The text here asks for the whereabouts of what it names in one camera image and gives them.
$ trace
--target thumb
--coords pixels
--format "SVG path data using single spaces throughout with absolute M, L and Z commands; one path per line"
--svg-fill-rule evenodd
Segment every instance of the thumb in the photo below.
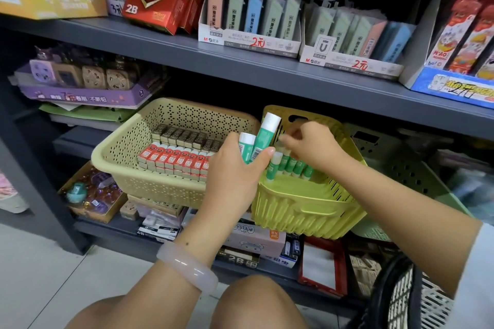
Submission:
M 289 134 L 283 134 L 279 138 L 280 142 L 283 143 L 284 147 L 290 151 L 296 152 L 301 140 L 295 139 Z
M 274 147 L 268 147 L 262 150 L 259 155 L 257 155 L 256 159 L 249 164 L 250 169 L 255 170 L 257 173 L 261 174 L 263 170 L 269 164 L 269 161 L 275 154 L 276 149 Z

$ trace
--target green glue stick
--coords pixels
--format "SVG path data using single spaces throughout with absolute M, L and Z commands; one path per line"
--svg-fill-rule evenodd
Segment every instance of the green glue stick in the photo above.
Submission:
M 291 151 L 282 147 L 281 152 L 283 152 L 283 157 L 281 158 L 281 163 L 280 163 L 280 166 L 278 167 L 277 174 L 279 174 L 279 175 L 281 175 L 285 171 L 287 164 L 288 164 L 288 160 L 290 160 L 290 152 Z
M 257 137 L 255 138 L 254 151 L 250 156 L 250 161 L 254 161 L 257 155 L 259 155 L 262 150 L 269 146 L 269 144 L 271 143 L 271 139 L 273 139 L 276 129 L 280 124 L 280 121 L 280 116 L 276 116 L 269 112 L 266 114 L 266 116 L 264 116 L 261 130 L 259 130 L 259 133 L 257 133 Z
M 283 174 L 285 176 L 290 176 L 293 172 L 293 168 L 295 168 L 295 165 L 297 164 L 298 160 L 294 158 L 290 158 L 287 163 L 287 167 L 285 168 L 285 171 Z
M 312 177 L 312 173 L 314 173 L 314 168 L 307 165 L 307 167 L 304 170 L 304 173 L 302 174 L 302 179 L 305 179 L 306 181 L 310 180 L 310 177 Z
M 283 157 L 282 152 L 275 152 L 271 161 L 268 165 L 268 172 L 266 173 L 266 179 L 269 182 L 273 182 L 276 176 L 276 172 L 278 171 L 278 167 L 280 166 L 281 158 Z
M 302 160 L 297 161 L 297 164 L 293 167 L 292 177 L 299 178 L 306 165 Z
M 239 149 L 242 155 L 242 160 L 245 163 L 250 163 L 250 155 L 252 150 L 254 150 L 255 135 L 249 133 L 240 133 L 239 138 Z

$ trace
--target bracelet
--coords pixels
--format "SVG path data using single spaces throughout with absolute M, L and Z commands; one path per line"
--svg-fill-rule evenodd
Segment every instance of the bracelet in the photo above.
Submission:
M 179 245 L 165 242 L 158 250 L 156 257 L 175 269 L 203 293 L 209 294 L 216 290 L 218 277 Z

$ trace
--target white sleeve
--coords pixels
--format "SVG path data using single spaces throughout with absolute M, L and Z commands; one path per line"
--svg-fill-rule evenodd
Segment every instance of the white sleeve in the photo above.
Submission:
M 447 329 L 488 329 L 494 322 L 494 227 L 484 224 L 456 290 Z

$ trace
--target plastic basket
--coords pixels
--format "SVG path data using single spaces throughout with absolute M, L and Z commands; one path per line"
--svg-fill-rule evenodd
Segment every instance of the plastic basket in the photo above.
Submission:
M 337 120 L 297 109 L 269 105 L 267 112 L 281 117 L 273 143 L 297 118 L 307 118 L 327 125 L 337 142 L 352 157 L 365 164 L 354 142 Z M 345 234 L 365 216 L 364 210 L 337 182 L 321 172 L 315 172 L 311 181 L 291 176 L 276 176 L 272 183 L 262 176 L 256 198 L 252 203 L 252 218 L 257 225 L 336 239 Z
M 362 314 L 347 329 L 440 329 L 446 325 L 454 301 L 404 254 L 390 260 L 373 286 Z
M 367 165 L 382 174 L 469 216 L 470 211 L 451 194 L 441 179 L 406 143 L 390 135 L 365 127 L 345 124 L 346 132 L 359 148 Z M 352 228 L 361 237 L 390 241 L 386 233 L 369 216 Z
M 206 184 L 142 169 L 136 156 L 151 143 L 160 123 L 206 132 L 225 140 L 231 131 L 257 134 L 259 121 L 246 113 L 172 98 L 152 101 L 94 149 L 93 165 L 110 173 L 127 194 L 159 202 L 199 208 Z

